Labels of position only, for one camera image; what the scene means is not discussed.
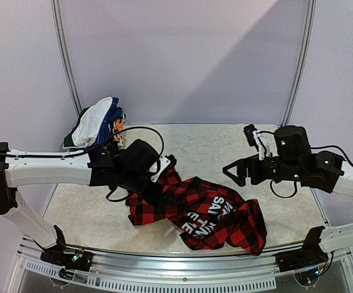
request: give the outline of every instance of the red and black plaid shirt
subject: red and black plaid shirt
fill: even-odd
[[[139,194],[132,194],[129,219],[133,225],[146,225],[168,219],[184,230],[180,235],[192,250],[219,249],[227,242],[260,254],[266,244],[266,227],[257,200],[243,200],[225,186],[198,177],[182,181],[175,168],[159,178],[163,193],[176,198],[154,208]]]

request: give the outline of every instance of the ventilation grille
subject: ventilation grille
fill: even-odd
[[[36,261],[27,260],[26,269],[32,272],[39,273],[48,277],[60,279],[59,269],[55,269],[50,265],[39,263]],[[82,286],[98,288],[105,291],[112,292],[134,292],[134,293],[237,293],[237,292],[260,292],[265,290],[276,289],[275,278],[264,278],[256,281],[244,281],[238,283],[228,284],[208,284],[208,285],[173,285],[163,284],[161,286],[149,284],[134,284],[131,282],[122,282],[112,280],[107,277],[94,277],[88,274],[87,282],[85,284],[77,283]]]

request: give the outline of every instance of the table surface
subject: table surface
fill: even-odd
[[[244,137],[244,125],[151,125],[160,131],[165,141],[164,154],[177,159],[176,170],[182,180],[198,176],[204,180],[236,190],[245,200],[258,199],[267,228],[266,247],[303,241],[309,229],[324,225],[323,218],[308,188],[298,189],[295,197],[281,199],[269,188],[269,181],[258,186],[239,187],[222,174],[222,168],[237,159],[252,156],[255,148]],[[276,126],[260,125],[259,130],[274,131]],[[156,150],[160,139],[151,131],[125,132],[124,142],[129,145],[137,138],[149,142]],[[266,135],[271,151],[275,143]],[[293,183],[280,183],[276,192],[287,196],[293,193]],[[175,226],[162,220],[134,227],[127,218],[129,208],[124,202],[111,203],[105,199],[107,187],[88,187],[59,184],[46,210],[45,219],[57,224],[69,244],[103,250],[138,253],[229,253],[241,248],[225,245],[215,251],[191,251],[182,241]],[[117,189],[113,198],[126,196]]]

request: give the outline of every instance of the vertical metal post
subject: vertical metal post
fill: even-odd
[[[77,92],[76,83],[74,81],[74,76],[72,72],[71,62],[68,54],[68,50],[66,48],[66,40],[65,34],[62,25],[62,14],[61,14],[61,6],[59,0],[51,0],[52,4],[52,12],[53,19],[55,25],[55,32],[57,34],[57,41],[60,48],[60,55],[62,59],[62,65],[64,67],[66,81],[68,83],[68,87],[71,93],[73,106],[75,108],[77,116],[79,116],[82,106],[79,98],[79,94]]]
[[[308,11],[305,18],[304,35],[301,41],[301,49],[298,57],[298,65],[296,74],[294,77],[293,85],[291,87],[291,94],[287,101],[285,112],[283,113],[281,126],[285,126],[289,123],[291,113],[294,108],[294,103],[296,101],[298,88],[301,83],[302,72],[305,67],[306,55],[309,47],[310,36],[312,34],[313,17],[315,14],[316,0],[309,0]]]

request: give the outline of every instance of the white wall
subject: white wall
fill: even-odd
[[[74,124],[50,1],[0,1],[0,141],[11,148],[55,151]],[[22,188],[38,211],[52,186]],[[0,293],[22,233],[0,218]]]
[[[353,161],[353,1],[317,1],[291,124],[312,146],[337,144]],[[353,222],[353,199],[319,193],[331,225]]]
[[[279,124],[308,0],[64,0],[80,100],[135,123]]]

